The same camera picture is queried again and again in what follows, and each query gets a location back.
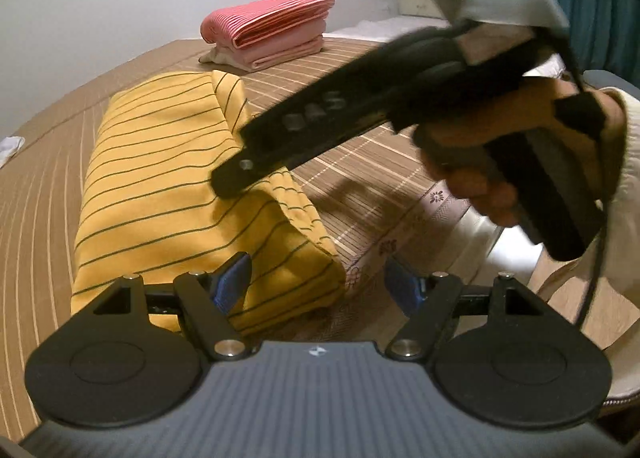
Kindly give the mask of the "cream sleeved right forearm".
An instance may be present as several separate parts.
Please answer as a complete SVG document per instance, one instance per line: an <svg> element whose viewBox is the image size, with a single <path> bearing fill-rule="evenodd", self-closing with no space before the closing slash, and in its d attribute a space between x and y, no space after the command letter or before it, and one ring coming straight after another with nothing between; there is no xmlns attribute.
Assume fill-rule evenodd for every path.
<svg viewBox="0 0 640 458"><path fill-rule="evenodd" d="M605 404L617 408L639 401L639 100L614 86L601 92L622 108L625 119L622 166L608 204L608 231L600 284L605 288L606 306L601 299L590 310L587 330L598 343L614 336L604 349L613 369L613 380Z"/></svg>

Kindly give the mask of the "person's right hand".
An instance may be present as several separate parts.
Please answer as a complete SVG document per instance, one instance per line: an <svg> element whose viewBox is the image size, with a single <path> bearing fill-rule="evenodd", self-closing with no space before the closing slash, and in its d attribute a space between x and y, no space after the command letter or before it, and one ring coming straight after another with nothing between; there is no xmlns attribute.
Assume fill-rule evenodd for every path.
<svg viewBox="0 0 640 458"><path fill-rule="evenodd" d="M554 115L554 102L577 92L573 83L559 79L526 77L524 84L495 102L474 110L464 117L424 124L421 130L444 147L467 148L486 144L497 137L518 131L544 128L574 152L594 198L614 192L616 183L606 184L602 171L614 172L622 166L625 119L615 100L601 91L593 93L604 112L602 145L608 150L601 161L593 140L567 129ZM490 178L470 166L450 168L421 154L425 170L434 181L446 183L450 194L468 200L477 213L502 227L518 225L518 192L498 178Z"/></svg>

